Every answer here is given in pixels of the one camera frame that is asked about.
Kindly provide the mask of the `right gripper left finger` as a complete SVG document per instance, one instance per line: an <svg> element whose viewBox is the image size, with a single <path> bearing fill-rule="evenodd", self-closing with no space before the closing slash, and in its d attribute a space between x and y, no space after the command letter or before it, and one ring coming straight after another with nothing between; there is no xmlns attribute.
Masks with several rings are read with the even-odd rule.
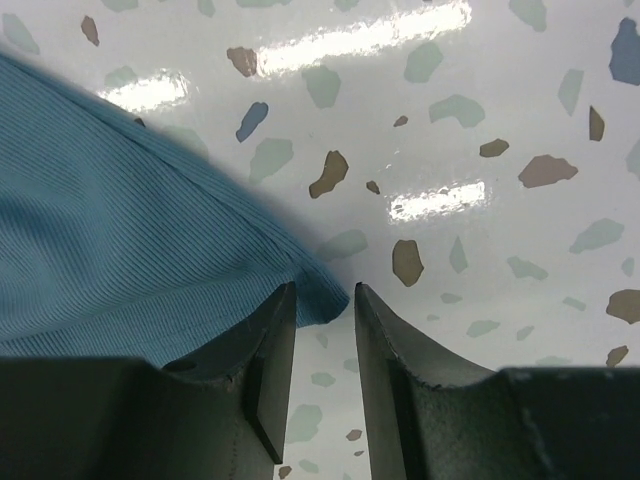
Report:
<svg viewBox="0 0 640 480"><path fill-rule="evenodd" d="M161 368L3 358L5 479L269 479L284 456L296 287Z"/></svg>

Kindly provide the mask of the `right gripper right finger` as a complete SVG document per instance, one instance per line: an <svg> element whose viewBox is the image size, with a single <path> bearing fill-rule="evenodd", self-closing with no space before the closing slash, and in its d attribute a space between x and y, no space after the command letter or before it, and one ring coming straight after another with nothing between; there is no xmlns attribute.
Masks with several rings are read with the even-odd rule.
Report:
<svg viewBox="0 0 640 480"><path fill-rule="evenodd" d="M355 332L375 479L635 479L639 372L491 371L400 318L366 284Z"/></svg>

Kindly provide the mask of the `blue ribbed tank top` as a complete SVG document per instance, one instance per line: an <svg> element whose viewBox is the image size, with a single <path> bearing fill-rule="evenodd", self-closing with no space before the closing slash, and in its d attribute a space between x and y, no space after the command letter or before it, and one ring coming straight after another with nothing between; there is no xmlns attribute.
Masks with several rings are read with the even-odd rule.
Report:
<svg viewBox="0 0 640 480"><path fill-rule="evenodd" d="M1 59L1 352L163 365L294 282L297 322L349 296L248 192L119 108Z"/></svg>

